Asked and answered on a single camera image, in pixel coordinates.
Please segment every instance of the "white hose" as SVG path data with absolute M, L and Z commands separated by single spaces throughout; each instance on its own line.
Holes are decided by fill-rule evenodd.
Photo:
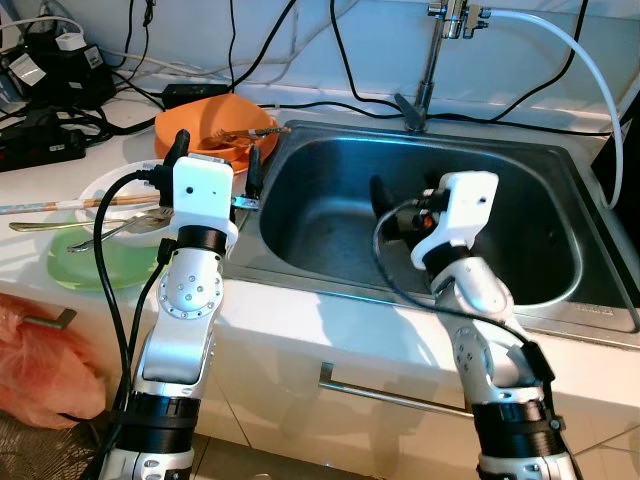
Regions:
M 520 12 L 512 12 L 509 10 L 491 10 L 492 17 L 503 17 L 503 18 L 513 18 L 515 20 L 522 20 L 525 22 L 533 23 L 539 25 L 549 32 L 553 33 L 555 36 L 563 40 L 567 45 L 569 45 L 582 60 L 587 65 L 591 73 L 593 74 L 596 82 L 598 82 L 598 86 L 602 91 L 602 95 L 604 96 L 605 102 L 607 103 L 607 107 L 609 109 L 609 115 L 611 115 L 611 125 L 613 127 L 613 140 L 615 142 L 616 147 L 616 179 L 613 188 L 613 196 L 611 197 L 611 202 L 607 202 L 604 192 L 602 191 L 602 186 L 599 185 L 600 189 L 600 197 L 602 199 L 602 204 L 606 209 L 611 210 L 618 203 L 618 199 L 620 198 L 620 189 L 622 188 L 622 173 L 624 166 L 624 158 L 622 154 L 622 130 L 620 128 L 620 120 L 618 119 L 618 111 L 616 109 L 616 102 L 613 100 L 613 95 L 611 95 L 611 91 L 605 81 L 602 73 L 598 70 L 593 59 L 589 56 L 589 54 L 576 42 L 571 36 L 567 35 L 564 30 L 555 26 L 553 23 L 543 20 L 540 17 L 536 17 L 535 15 L 530 15 L 528 13 L 520 13 Z
M 67 23 L 70 23 L 71 25 L 75 25 L 76 27 L 78 27 L 78 30 L 80 31 L 82 36 L 84 36 L 84 29 L 82 28 L 82 25 L 80 25 L 75 20 L 71 20 L 70 18 L 65 18 L 65 17 L 59 17 L 57 15 L 51 15 L 48 17 L 26 18 L 24 20 L 17 20 L 15 22 L 5 23 L 3 25 L 0 25 L 0 30 L 9 28 L 9 27 L 16 27 L 18 25 L 26 25 L 28 23 L 48 22 L 51 20 L 57 20 L 59 22 L 67 22 Z

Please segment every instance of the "red plastic bag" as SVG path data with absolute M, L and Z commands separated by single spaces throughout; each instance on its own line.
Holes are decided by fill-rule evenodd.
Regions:
M 70 428 L 60 413 L 90 419 L 105 408 L 105 385 L 89 348 L 69 331 L 23 323 L 49 318 L 39 308 L 0 294 L 0 410 L 28 425 Z

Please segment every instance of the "white plate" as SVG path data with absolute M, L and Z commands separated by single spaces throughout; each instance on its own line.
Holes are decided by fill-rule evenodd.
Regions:
M 123 177 L 127 173 L 135 172 L 136 170 L 141 170 L 144 168 L 149 168 L 153 165 L 159 165 L 162 163 L 162 160 L 146 160 L 142 162 L 130 163 L 128 165 L 123 165 L 122 167 L 116 168 L 115 170 L 111 170 L 110 172 L 105 173 L 101 177 L 96 178 L 93 182 L 84 189 L 84 191 L 80 194 L 80 198 L 82 200 L 87 198 L 99 198 L 104 195 L 104 193 L 109 189 L 111 185 L 113 185 L 116 180 Z M 122 187 L 116 196 L 123 197 L 125 195 L 140 195 L 140 194 L 149 194 L 154 195 L 157 194 L 158 191 L 151 187 L 145 186 L 142 181 L 134 181 L 128 183 L 124 187 Z M 149 210 L 150 208 L 154 208 L 157 206 L 156 204 L 147 203 L 143 205 L 121 205 L 117 207 L 109 207 L 107 210 L 107 214 L 105 218 L 107 219 L 127 219 L 132 217 L 138 212 Z M 76 210 L 75 217 L 78 222 L 87 222 L 91 221 L 96 216 L 96 208 L 84 210 Z M 103 231 L 109 230 L 111 228 L 115 228 L 117 224 L 106 225 L 103 228 Z M 91 226 L 86 226 L 85 229 L 89 232 L 93 231 Z M 160 240 L 162 238 L 169 236 L 169 227 L 163 227 L 153 232 L 148 233 L 129 233 L 129 232 L 121 232 L 113 237 L 113 240 L 123 243 L 125 245 L 129 245 L 132 247 L 153 247 L 160 245 Z

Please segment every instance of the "stainless steel sink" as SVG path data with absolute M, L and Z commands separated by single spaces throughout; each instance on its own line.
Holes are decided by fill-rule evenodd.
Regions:
M 425 179 L 488 170 L 500 177 L 473 251 L 511 290 L 531 330 L 640 348 L 638 292 L 626 281 L 568 153 L 557 147 L 295 121 L 268 165 L 262 208 L 248 214 L 225 275 L 372 301 L 398 302 L 372 260 L 369 180 L 398 200 Z M 384 259 L 406 289 L 429 297 L 404 243 Z

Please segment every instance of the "cabinet handle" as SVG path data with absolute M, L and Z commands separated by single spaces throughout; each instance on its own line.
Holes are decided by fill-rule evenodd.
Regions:
M 444 403 L 429 402 L 418 398 L 407 397 L 395 393 L 387 393 L 372 388 L 360 387 L 350 383 L 335 381 L 331 378 L 333 375 L 333 363 L 322 362 L 320 368 L 320 379 L 318 386 L 327 390 L 335 390 L 336 392 L 348 393 L 349 395 L 358 395 L 360 397 L 372 398 L 383 402 L 393 403 L 403 407 L 416 408 L 427 412 L 442 413 L 445 415 L 453 415 L 454 417 L 473 418 L 473 414 L 464 408 L 452 407 Z
M 65 308 L 55 320 L 47 320 L 46 318 L 26 316 L 24 321 L 32 325 L 53 328 L 54 330 L 64 330 L 71 323 L 71 320 L 78 314 L 75 310 Z

